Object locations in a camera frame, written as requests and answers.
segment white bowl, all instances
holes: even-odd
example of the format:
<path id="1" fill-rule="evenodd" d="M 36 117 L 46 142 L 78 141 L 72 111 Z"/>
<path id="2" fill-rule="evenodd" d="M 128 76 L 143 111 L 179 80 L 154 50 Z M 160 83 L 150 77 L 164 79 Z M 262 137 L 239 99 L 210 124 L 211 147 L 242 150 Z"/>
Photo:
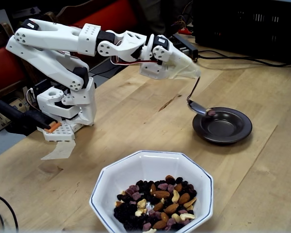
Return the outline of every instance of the white bowl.
<path id="1" fill-rule="evenodd" d="M 114 216 L 116 195 L 139 180 L 159 181 L 167 175 L 182 177 L 194 185 L 196 218 L 177 233 L 191 232 L 212 216 L 213 179 L 204 169 L 182 153 L 138 151 L 102 169 L 89 200 L 94 212 L 111 233 L 126 232 Z"/>

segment robotic arm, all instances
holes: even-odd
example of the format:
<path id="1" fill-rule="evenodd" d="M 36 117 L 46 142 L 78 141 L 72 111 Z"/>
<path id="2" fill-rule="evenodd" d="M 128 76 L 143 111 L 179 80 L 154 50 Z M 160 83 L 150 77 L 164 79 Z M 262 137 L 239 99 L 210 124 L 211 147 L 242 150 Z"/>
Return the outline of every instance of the robotic arm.
<path id="1" fill-rule="evenodd" d="M 82 29 L 27 19 L 16 31 L 6 49 L 26 60 L 52 80 L 69 89 L 68 94 L 49 87 L 36 96 L 42 113 L 56 124 L 43 132 L 48 141 L 73 140 L 74 132 L 93 125 L 96 113 L 94 80 L 88 77 L 88 65 L 70 52 L 111 56 L 124 60 L 119 65 L 141 63 L 140 73 L 153 79 L 184 76 L 199 77 L 198 66 L 177 50 L 164 36 L 146 36 L 126 31 L 117 34 L 100 26 L 85 24 Z"/>

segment wooden table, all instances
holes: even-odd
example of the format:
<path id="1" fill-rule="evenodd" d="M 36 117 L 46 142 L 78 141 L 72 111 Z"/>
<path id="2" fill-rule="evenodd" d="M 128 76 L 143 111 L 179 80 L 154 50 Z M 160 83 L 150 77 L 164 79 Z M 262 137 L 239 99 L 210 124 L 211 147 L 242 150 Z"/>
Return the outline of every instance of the wooden table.
<path id="1" fill-rule="evenodd" d="M 291 231 L 291 67 L 199 64 L 192 98 L 249 116 L 246 140 L 221 147 L 200 139 L 185 101 L 195 80 L 155 81 L 130 66 L 97 89 L 96 124 L 76 133 L 68 159 L 40 160 L 56 145 L 40 132 L 0 156 L 0 195 L 20 229 L 104 231 L 88 204 L 100 170 L 137 150 L 167 150 L 187 154 L 214 178 L 213 217 L 197 231 Z M 13 228 L 2 203 L 0 212 Z"/>

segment dark plate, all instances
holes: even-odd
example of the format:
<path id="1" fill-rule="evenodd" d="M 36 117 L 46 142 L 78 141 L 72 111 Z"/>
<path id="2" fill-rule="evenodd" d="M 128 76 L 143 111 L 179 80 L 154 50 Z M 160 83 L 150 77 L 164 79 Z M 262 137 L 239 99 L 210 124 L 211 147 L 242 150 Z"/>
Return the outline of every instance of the dark plate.
<path id="1" fill-rule="evenodd" d="M 252 131 L 250 119 L 243 113 L 231 108 L 212 108 L 214 116 L 197 114 L 193 128 L 197 134 L 214 143 L 235 143 L 247 137 Z"/>

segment metal spoon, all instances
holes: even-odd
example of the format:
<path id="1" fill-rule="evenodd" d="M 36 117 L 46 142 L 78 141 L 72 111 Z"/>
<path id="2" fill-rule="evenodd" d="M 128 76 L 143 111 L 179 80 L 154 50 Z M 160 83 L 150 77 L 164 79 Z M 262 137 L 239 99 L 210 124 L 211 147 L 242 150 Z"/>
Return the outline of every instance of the metal spoon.
<path id="1" fill-rule="evenodd" d="M 198 77 L 193 89 L 192 89 L 192 92 L 188 95 L 188 97 L 186 98 L 186 101 L 188 103 L 188 106 L 189 108 L 193 111 L 193 112 L 196 112 L 200 115 L 203 115 L 203 116 L 214 116 L 215 115 L 215 111 L 213 111 L 211 108 L 205 108 L 203 107 L 202 105 L 194 102 L 193 100 L 190 100 L 190 97 L 192 96 L 193 92 L 195 91 L 195 88 L 197 87 L 197 84 L 200 80 L 200 77 Z"/>

